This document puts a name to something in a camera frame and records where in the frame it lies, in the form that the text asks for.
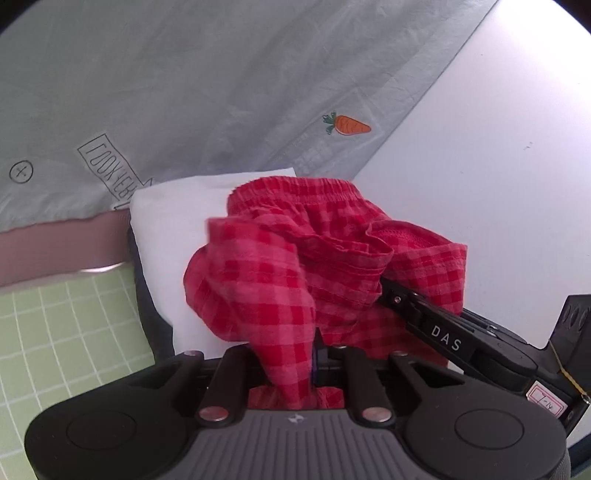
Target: carrot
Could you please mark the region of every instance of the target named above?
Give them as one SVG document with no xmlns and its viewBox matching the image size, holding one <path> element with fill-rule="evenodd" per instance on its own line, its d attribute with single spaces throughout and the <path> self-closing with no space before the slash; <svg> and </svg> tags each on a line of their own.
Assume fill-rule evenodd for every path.
<svg viewBox="0 0 591 480">
<path fill-rule="evenodd" d="M 337 116 L 336 112 L 332 112 L 330 115 L 323 115 L 322 120 L 325 124 L 329 124 L 329 126 L 326 127 L 326 133 L 329 135 L 332 133 L 333 129 L 341 135 L 357 135 L 371 132 L 371 127 L 369 125 L 365 125 L 359 120 L 349 116 Z"/>
</svg>

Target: yellow string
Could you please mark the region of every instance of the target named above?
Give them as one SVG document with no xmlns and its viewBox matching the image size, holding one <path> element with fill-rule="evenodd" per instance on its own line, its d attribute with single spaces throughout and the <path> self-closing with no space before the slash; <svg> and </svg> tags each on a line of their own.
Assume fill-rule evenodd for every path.
<svg viewBox="0 0 591 480">
<path fill-rule="evenodd" d="M 581 394 L 581 396 L 583 398 L 589 398 L 589 395 L 587 395 L 587 392 L 583 389 L 583 387 L 581 387 L 577 383 L 577 381 L 562 366 L 562 362 L 560 361 L 560 358 L 558 357 L 558 352 L 556 352 L 556 348 L 554 348 L 554 345 L 552 345 L 552 342 L 548 342 L 548 343 L 552 347 L 552 351 L 554 352 L 554 356 L 556 357 L 556 361 L 558 362 L 558 366 L 560 367 L 560 371 L 562 372 L 562 374 L 568 379 L 569 382 L 571 382 L 573 384 L 574 388 L 576 388 L 578 390 L 578 392 Z"/>
</svg>

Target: arrow sign drawing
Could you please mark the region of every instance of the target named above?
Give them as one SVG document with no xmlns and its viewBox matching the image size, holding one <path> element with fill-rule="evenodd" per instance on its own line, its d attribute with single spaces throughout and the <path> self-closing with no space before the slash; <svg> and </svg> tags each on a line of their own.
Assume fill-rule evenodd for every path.
<svg viewBox="0 0 591 480">
<path fill-rule="evenodd" d="M 123 155 L 113 146 L 106 134 L 102 134 L 78 148 L 86 165 L 115 197 L 117 210 L 127 205 L 138 188 L 152 185 L 152 179 L 142 182 Z"/>
</svg>

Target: red plaid shorts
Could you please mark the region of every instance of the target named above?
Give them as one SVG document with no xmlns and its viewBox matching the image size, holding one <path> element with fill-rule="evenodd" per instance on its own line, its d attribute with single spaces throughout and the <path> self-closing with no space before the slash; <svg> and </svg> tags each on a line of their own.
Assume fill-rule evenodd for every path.
<svg viewBox="0 0 591 480">
<path fill-rule="evenodd" d="M 265 177 L 228 197 L 228 217 L 207 221 L 209 243 L 184 275 L 187 302 L 212 332 L 247 341 L 274 387 L 251 408 L 338 408 L 342 392 L 310 384 L 316 327 L 327 345 L 371 358 L 403 350 L 444 364 L 376 303 L 380 276 L 459 314 L 466 246 L 391 220 L 350 182 Z"/>
</svg>

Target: silver rivet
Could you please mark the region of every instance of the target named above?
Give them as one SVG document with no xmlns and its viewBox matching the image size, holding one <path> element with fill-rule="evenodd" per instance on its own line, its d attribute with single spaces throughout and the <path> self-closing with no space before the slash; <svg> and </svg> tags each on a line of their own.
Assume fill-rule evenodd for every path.
<svg viewBox="0 0 591 480">
<path fill-rule="evenodd" d="M 199 410 L 199 416 L 207 421 L 222 421 L 226 420 L 229 413 L 223 407 L 205 407 Z"/>
<path fill-rule="evenodd" d="M 366 408 L 361 415 L 365 420 L 375 423 L 383 423 L 392 418 L 392 412 L 383 407 Z"/>
</svg>

